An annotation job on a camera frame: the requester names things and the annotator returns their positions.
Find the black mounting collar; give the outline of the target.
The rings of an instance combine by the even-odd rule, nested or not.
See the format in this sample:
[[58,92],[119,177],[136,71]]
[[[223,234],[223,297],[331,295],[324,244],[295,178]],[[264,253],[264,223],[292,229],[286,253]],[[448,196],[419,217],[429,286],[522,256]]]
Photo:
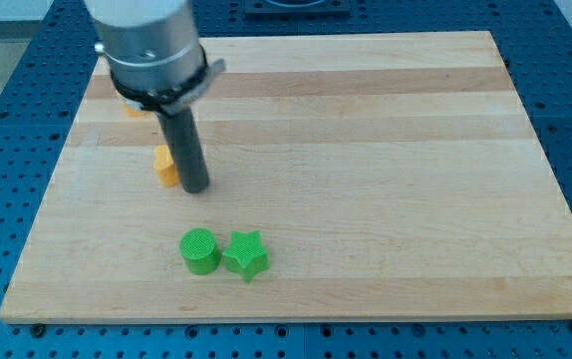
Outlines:
[[189,110],[226,70],[223,59],[209,62],[201,45],[159,61],[110,58],[110,65],[113,85],[129,107],[165,116]]

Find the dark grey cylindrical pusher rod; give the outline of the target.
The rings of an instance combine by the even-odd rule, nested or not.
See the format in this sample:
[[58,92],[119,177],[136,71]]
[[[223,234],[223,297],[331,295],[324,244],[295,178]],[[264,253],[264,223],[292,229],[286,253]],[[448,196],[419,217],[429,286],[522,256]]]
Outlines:
[[182,188],[188,193],[206,190],[209,175],[192,110],[156,115]]

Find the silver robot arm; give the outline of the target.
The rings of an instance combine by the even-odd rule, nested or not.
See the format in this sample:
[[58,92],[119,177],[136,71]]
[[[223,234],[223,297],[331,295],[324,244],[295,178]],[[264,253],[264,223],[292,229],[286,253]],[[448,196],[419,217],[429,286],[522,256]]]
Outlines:
[[210,183],[192,104],[225,70],[207,60],[188,0],[85,0],[114,87],[136,110],[158,118],[183,189]]

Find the yellow block behind arm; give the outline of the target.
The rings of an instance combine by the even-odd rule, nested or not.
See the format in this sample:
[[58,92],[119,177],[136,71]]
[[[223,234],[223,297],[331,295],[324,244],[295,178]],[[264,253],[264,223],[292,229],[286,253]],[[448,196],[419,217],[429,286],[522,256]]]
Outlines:
[[130,117],[138,118],[138,117],[145,117],[148,115],[148,111],[143,108],[143,105],[141,103],[128,99],[118,91],[116,91],[116,96],[120,100],[124,110]]

